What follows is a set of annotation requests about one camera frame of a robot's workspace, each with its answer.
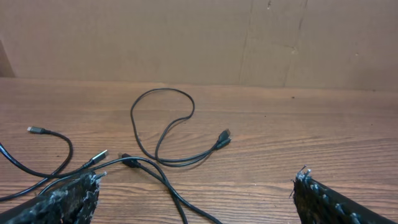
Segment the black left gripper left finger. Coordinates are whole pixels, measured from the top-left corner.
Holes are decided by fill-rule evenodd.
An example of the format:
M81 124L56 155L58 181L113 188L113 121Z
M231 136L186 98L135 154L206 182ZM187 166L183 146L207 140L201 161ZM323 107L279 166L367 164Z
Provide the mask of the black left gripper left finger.
M85 172L56 184L14 208L1 213L1 224L89 224L98 205L101 178Z

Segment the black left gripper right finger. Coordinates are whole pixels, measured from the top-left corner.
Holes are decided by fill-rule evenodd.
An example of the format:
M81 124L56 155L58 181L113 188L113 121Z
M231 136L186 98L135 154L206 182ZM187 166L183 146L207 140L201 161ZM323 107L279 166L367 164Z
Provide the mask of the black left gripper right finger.
M395 224L311 176L303 166L295 175L291 193L302 224Z

